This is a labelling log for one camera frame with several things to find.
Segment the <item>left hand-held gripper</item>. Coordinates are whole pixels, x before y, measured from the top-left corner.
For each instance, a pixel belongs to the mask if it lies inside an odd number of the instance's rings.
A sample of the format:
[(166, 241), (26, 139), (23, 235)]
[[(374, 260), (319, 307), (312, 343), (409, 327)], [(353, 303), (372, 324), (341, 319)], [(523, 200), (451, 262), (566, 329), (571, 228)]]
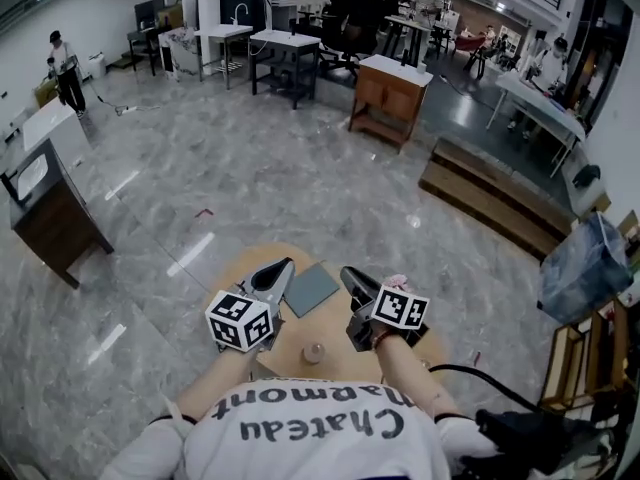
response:
[(220, 350), (270, 350), (283, 320), (280, 303), (296, 274), (290, 257), (261, 266), (240, 283), (220, 283), (205, 310), (205, 321)]

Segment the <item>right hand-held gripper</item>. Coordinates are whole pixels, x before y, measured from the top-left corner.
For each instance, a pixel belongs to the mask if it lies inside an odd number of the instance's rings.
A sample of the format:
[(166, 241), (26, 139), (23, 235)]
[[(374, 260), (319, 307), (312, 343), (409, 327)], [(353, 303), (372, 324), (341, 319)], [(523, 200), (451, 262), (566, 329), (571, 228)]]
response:
[(374, 348), (373, 323), (385, 324), (410, 347), (428, 331), (424, 317), (430, 300), (381, 283), (352, 266), (340, 270), (340, 279), (351, 297), (352, 316), (346, 333), (358, 352)]

